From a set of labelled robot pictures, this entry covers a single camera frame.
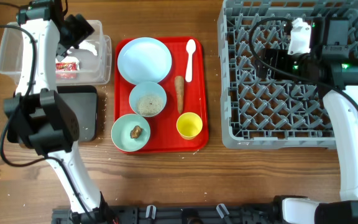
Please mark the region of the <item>white tissue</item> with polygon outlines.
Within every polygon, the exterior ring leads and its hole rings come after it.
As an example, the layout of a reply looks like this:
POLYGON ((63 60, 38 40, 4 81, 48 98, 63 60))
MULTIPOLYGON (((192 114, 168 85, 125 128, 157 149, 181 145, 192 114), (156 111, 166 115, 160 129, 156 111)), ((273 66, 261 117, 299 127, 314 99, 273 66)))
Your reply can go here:
POLYGON ((94 56, 98 55, 97 50, 96 50, 96 46, 91 44, 91 43, 89 43, 88 41, 84 40, 79 44, 77 49, 74 48, 74 47, 69 48, 66 51, 65 56, 57 55, 55 61, 56 62, 62 62, 64 58, 68 57, 70 54, 73 54, 74 52, 78 52, 79 50, 85 50, 85 51, 91 52, 94 56))

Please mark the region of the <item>red snack wrapper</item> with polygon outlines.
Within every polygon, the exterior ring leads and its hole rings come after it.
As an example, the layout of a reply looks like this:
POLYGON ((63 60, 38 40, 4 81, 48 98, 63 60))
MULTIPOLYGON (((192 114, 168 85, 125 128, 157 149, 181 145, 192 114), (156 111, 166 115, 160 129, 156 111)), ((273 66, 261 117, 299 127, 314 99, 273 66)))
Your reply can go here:
POLYGON ((77 62, 58 62, 56 63, 56 77, 58 79, 73 80, 77 78, 79 63, 77 62))

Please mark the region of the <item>light blue rice bowl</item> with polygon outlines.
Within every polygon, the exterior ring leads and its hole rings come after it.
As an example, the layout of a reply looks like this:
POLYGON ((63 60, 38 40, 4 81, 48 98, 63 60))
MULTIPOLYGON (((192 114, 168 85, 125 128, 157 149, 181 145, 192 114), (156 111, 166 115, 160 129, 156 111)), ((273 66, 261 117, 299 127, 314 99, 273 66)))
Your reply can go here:
POLYGON ((167 104, 167 94, 155 82, 142 82, 130 92, 129 105, 133 112, 143 117, 154 117, 162 112, 167 104))

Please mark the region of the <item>orange carrot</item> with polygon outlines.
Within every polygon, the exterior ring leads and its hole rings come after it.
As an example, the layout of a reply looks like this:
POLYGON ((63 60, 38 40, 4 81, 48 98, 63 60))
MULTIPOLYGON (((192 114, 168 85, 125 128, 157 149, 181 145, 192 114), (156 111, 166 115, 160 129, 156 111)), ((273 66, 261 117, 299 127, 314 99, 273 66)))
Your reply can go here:
POLYGON ((183 107, 184 107, 184 91, 185 91, 184 78, 182 76, 176 76, 174 84, 175 84, 175 91, 177 96, 177 110, 180 114, 182 114, 183 107))

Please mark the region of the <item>yellow plastic cup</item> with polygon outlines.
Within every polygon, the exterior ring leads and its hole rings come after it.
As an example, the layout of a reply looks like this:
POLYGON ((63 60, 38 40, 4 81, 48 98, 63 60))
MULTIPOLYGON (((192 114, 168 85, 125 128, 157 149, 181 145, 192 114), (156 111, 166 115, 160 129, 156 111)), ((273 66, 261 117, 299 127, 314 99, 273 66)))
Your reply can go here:
POLYGON ((183 139, 194 139, 202 131, 202 128, 203 120, 196 113, 183 113, 177 119, 177 131, 183 139))

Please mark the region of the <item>light green small bowl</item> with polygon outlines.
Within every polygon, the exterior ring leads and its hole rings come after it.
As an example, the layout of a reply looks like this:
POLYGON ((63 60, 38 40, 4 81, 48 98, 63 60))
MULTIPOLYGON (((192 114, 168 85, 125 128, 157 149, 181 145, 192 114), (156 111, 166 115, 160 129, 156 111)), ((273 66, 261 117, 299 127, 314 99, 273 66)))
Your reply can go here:
POLYGON ((111 139, 115 146, 124 152, 142 149, 150 139, 151 130, 147 120, 138 114, 126 114, 117 119, 111 130, 111 139), (130 131, 139 125, 143 132, 138 139, 131 139, 130 131))

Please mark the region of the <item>brown food scrap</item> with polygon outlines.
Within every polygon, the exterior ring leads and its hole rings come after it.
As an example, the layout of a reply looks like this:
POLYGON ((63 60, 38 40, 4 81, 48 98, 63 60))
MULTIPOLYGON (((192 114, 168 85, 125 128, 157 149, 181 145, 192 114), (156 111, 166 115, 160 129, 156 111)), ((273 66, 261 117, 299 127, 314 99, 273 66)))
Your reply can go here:
POLYGON ((136 125, 131 131, 130 131, 130 137, 131 139, 138 139, 140 137, 140 135, 142 134, 143 129, 139 126, 136 125))

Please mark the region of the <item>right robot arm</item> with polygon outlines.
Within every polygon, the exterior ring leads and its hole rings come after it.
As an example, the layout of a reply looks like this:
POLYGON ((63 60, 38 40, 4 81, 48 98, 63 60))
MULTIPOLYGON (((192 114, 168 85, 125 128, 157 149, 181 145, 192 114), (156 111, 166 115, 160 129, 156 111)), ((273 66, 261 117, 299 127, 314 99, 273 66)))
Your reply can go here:
POLYGON ((350 58, 349 22, 344 18, 284 19, 287 50, 255 54, 259 77, 270 70, 276 80, 316 85, 334 131, 341 171, 340 201, 277 196, 271 221, 282 223, 358 223, 358 58, 350 58))

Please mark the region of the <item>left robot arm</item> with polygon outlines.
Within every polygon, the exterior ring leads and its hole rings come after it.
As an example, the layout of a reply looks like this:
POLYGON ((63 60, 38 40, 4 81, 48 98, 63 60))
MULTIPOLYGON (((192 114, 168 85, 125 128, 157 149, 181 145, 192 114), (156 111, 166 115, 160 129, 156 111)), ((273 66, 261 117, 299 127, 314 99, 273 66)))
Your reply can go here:
POLYGON ((78 120, 56 84, 56 60, 94 30, 82 15, 68 15, 61 1, 31 1, 16 19, 23 33, 22 71, 14 96, 4 100, 8 122, 1 139, 21 142, 50 164, 70 200, 72 223, 116 223, 81 159, 78 120))

